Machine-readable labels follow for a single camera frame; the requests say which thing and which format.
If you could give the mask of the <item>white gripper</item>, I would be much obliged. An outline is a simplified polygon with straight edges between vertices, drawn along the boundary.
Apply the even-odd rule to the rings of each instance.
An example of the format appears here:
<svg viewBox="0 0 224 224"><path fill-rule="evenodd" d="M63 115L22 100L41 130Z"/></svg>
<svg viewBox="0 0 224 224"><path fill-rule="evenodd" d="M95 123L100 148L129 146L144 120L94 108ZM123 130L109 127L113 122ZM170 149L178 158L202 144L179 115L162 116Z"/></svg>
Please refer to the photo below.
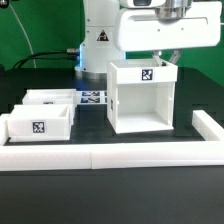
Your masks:
<svg viewBox="0 0 224 224"><path fill-rule="evenodd" d="M153 51L162 65L159 50L175 49L169 62L176 64L183 48L216 46L220 41L222 3L193 2L180 19L160 19L154 9L123 8L117 14L114 44L120 51Z"/></svg>

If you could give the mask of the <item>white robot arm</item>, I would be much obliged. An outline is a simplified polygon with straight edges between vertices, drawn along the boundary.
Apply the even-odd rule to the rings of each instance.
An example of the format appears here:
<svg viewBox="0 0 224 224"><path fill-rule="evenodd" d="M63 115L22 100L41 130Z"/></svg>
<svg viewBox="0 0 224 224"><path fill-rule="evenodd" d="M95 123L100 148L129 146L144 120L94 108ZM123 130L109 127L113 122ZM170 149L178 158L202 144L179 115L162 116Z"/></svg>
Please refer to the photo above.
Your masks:
<svg viewBox="0 0 224 224"><path fill-rule="evenodd" d="M128 52L150 51L157 59L170 50L176 63L187 48L215 46L221 36L220 0L83 0L85 37L80 76L104 77L107 62Z"/></svg>

